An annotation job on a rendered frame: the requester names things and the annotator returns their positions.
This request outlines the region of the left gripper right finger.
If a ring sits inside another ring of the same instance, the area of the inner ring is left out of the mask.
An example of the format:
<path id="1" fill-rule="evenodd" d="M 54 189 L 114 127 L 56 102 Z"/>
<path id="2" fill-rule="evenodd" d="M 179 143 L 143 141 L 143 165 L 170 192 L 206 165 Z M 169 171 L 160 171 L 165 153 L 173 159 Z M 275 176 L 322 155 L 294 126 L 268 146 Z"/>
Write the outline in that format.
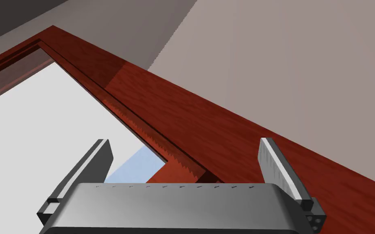
<path id="1" fill-rule="evenodd" d="M 302 208 L 313 233 L 319 234 L 326 214 L 317 199 L 311 197 L 273 138 L 260 139 L 258 162 L 264 182 L 275 184 L 288 194 Z"/>

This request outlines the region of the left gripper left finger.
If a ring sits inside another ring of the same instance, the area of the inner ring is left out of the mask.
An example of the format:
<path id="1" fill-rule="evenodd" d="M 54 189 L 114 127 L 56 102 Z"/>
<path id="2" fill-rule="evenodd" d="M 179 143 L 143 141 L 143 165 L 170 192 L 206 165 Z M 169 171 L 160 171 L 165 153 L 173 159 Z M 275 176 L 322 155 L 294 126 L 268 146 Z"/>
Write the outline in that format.
<path id="1" fill-rule="evenodd" d="M 108 139 L 99 139 L 56 186 L 37 212 L 43 225 L 61 203 L 67 192 L 79 183 L 103 183 L 113 162 Z"/>

